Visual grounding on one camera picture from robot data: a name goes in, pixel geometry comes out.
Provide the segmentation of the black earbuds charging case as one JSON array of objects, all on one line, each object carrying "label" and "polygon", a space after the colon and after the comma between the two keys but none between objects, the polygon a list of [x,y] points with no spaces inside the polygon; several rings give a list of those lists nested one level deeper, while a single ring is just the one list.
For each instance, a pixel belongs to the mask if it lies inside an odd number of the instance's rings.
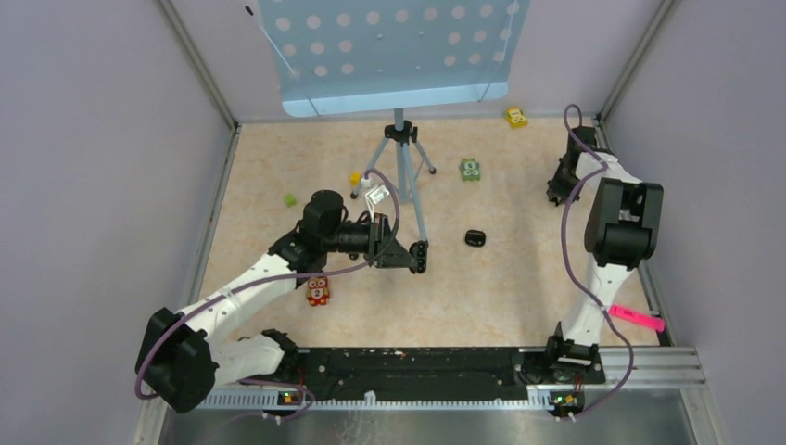
[{"label": "black earbuds charging case", "polygon": [[481,230],[470,229],[465,232],[463,240],[467,246],[482,248],[487,243],[487,235]]}]

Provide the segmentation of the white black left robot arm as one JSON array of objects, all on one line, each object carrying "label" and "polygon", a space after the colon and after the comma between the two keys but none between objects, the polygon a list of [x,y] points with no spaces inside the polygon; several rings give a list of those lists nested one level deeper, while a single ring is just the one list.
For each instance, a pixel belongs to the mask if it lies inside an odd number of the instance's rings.
[{"label": "white black left robot arm", "polygon": [[398,227],[398,216],[369,210],[351,221],[339,193],[315,192],[296,226],[236,279],[198,303],[150,316],[134,367],[136,396],[161,398],[175,412],[188,413],[214,388],[249,376],[291,380],[298,360],[284,334],[273,330],[235,345],[226,338],[270,302],[326,277],[331,253],[361,257],[370,267],[424,273],[427,241],[405,248],[396,238]]}]

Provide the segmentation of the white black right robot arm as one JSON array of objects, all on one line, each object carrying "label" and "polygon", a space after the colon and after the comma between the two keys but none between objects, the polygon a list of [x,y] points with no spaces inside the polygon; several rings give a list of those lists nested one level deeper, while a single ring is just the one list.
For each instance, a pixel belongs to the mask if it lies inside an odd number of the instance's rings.
[{"label": "white black right robot arm", "polygon": [[549,338],[543,368],[556,382],[567,382],[599,362],[602,327],[612,326],[611,308],[620,287],[655,252],[665,189],[628,173],[608,149],[597,145],[594,129],[568,130],[566,151],[547,183],[547,199],[567,215],[580,192],[595,196],[584,231],[589,255],[579,280],[565,267],[578,289],[577,301]]}]

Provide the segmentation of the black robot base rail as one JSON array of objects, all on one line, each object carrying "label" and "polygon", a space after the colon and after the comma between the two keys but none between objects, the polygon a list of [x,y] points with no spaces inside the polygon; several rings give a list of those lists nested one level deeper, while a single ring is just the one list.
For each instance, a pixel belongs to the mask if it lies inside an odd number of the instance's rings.
[{"label": "black robot base rail", "polygon": [[523,401],[529,387],[603,384],[602,363],[581,369],[543,349],[311,348],[289,350],[268,377],[305,385],[317,401]]}]

